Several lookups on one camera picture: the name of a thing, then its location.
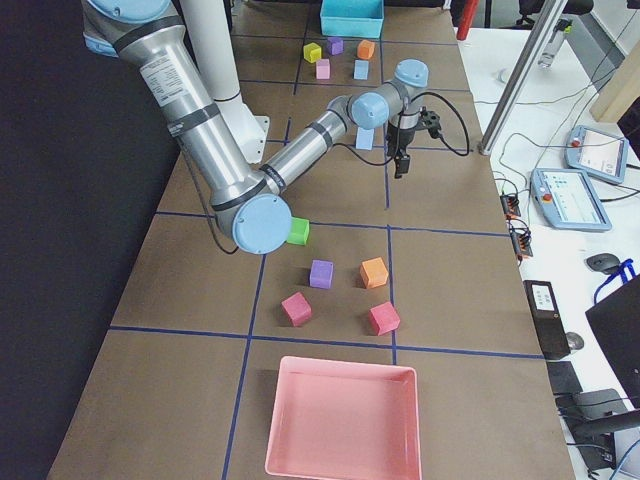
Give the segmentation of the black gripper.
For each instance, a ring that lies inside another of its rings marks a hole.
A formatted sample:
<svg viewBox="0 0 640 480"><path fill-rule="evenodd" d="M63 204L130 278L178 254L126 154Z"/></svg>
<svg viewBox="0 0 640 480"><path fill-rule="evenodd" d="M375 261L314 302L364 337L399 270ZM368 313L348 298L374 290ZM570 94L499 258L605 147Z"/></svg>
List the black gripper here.
<svg viewBox="0 0 640 480"><path fill-rule="evenodd" d="M386 156L394 158L394 178L401 179L409 172L411 157L407 149L413 142L419 120L419 113L394 115L387 122Z"/></svg>

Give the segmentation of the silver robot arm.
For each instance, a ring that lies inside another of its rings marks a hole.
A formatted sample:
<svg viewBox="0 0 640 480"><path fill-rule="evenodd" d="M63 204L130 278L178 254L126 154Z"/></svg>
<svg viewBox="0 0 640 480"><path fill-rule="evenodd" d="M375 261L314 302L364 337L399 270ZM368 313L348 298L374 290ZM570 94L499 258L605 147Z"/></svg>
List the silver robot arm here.
<svg viewBox="0 0 640 480"><path fill-rule="evenodd" d="M135 65L170 134L212 190L223 234L266 254L287 240L292 214L281 193L354 126L375 129L414 109L427 89L425 63L406 59L391 80L339 96L259 168L246 153L265 130L243 104L226 9L220 1L85 1L88 49Z"/></svg>

